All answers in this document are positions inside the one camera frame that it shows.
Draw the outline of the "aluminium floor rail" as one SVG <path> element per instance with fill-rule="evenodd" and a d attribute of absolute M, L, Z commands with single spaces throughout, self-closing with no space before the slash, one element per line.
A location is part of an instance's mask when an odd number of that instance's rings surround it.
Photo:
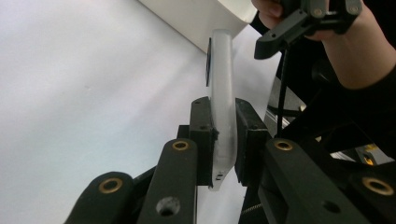
<path fill-rule="evenodd" d="M 270 110 L 267 110 L 265 112 L 264 122 L 268 126 L 270 126 L 272 129 L 275 129 L 275 130 L 277 129 L 277 115 L 275 113 L 271 112 Z M 281 120 L 281 128 L 282 129 L 286 128 L 289 125 L 290 125 L 290 122 L 287 119 L 283 118 Z"/>

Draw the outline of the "long white plastic box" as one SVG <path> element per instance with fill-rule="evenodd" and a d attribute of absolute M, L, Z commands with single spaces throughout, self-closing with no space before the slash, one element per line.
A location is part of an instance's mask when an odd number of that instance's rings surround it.
<path fill-rule="evenodd" d="M 202 51 L 217 29 L 235 38 L 254 20 L 251 0 L 138 0 Z"/>

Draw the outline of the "white table board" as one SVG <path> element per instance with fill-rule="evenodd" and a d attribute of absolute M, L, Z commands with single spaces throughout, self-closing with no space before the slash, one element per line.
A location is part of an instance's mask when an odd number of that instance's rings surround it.
<path fill-rule="evenodd" d="M 0 224 L 63 224 L 97 176 L 153 167 L 205 61 L 138 0 L 0 0 Z"/>

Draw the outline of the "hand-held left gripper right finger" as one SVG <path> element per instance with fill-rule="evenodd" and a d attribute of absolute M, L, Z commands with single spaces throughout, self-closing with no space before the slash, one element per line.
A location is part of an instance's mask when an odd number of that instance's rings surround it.
<path fill-rule="evenodd" d="M 268 130 L 246 100 L 236 99 L 237 118 L 237 159 L 235 172 L 238 182 L 244 187 L 252 187 L 260 181 L 262 173 L 261 151 L 267 141 Z"/>

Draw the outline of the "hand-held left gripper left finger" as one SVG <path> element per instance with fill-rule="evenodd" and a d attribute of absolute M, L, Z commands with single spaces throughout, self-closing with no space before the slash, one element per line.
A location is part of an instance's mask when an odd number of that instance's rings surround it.
<path fill-rule="evenodd" d="M 197 145 L 197 185 L 212 187 L 215 128 L 208 97 L 191 103 L 190 123 L 178 127 L 177 138 L 188 138 Z"/>

